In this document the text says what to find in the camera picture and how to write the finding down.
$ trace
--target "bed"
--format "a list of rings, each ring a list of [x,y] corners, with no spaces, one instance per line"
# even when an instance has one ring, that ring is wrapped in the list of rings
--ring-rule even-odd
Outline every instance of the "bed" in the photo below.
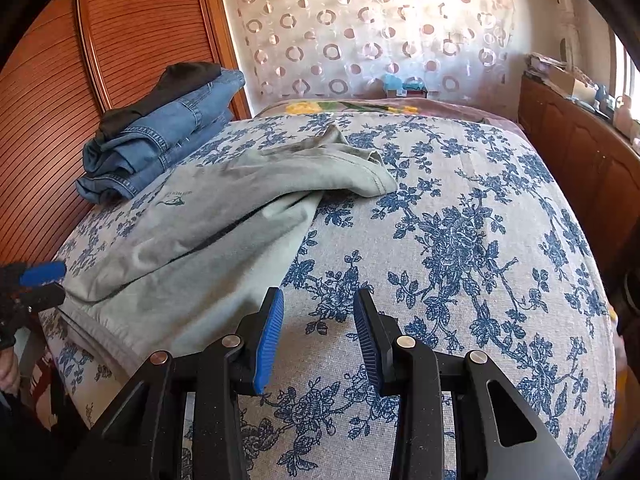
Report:
[[[331,193],[318,208],[281,284],[286,316],[268,392],[241,398],[251,478],[388,478],[398,401],[377,397],[366,378],[351,315],[353,293],[363,286],[405,333],[437,351],[483,348],[580,477],[595,478],[615,382],[606,297],[574,214],[524,136],[380,103],[305,106],[283,104],[231,123],[182,162],[216,164],[333,123],[351,144],[379,150],[399,184],[395,194],[375,199]],[[68,272],[94,265],[127,237],[165,179],[129,202],[94,208],[58,252]],[[59,314],[41,320],[90,426],[120,384],[73,342]],[[443,405],[445,478],[453,479],[446,396]],[[190,478],[189,417],[184,437],[183,477]]]

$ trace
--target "curtain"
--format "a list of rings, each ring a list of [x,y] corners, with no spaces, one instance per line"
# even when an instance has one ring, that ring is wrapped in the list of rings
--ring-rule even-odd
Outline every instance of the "curtain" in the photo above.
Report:
[[[505,100],[513,0],[225,0],[252,108],[379,98],[385,74],[431,98]]]

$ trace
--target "blue jeans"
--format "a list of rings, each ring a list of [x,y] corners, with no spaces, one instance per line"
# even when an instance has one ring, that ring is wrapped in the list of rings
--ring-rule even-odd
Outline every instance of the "blue jeans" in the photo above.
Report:
[[[129,174],[127,171],[116,170],[99,176],[83,175],[76,180],[76,190],[82,198],[95,204],[104,204],[120,198],[129,200],[174,164],[217,136],[232,118],[232,113],[225,108],[215,121],[196,130],[188,139],[178,142],[141,171]]]
[[[87,176],[142,171],[192,132],[219,118],[242,86],[242,72],[222,69],[219,78],[138,119],[116,139],[103,144],[89,140],[82,149]]]

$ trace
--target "metal screw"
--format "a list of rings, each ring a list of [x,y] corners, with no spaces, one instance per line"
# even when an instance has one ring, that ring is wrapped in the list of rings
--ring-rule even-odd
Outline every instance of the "metal screw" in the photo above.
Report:
[[[235,348],[240,344],[240,338],[236,334],[225,335],[222,338],[222,346],[227,348]]]
[[[164,350],[159,350],[158,352],[153,352],[149,360],[151,364],[154,365],[163,365],[166,360],[169,358],[169,355]]]
[[[469,359],[479,365],[483,365],[487,362],[488,357],[482,350],[473,350],[471,354],[469,354]]]
[[[413,348],[415,346],[415,339],[410,335],[401,335],[396,339],[396,343],[402,348]]]

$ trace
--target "hand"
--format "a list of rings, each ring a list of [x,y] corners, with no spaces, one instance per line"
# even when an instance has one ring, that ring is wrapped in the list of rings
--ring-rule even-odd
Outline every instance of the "hand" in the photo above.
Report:
[[[18,370],[18,356],[14,348],[0,350],[0,391],[17,395],[20,387],[20,370]]]

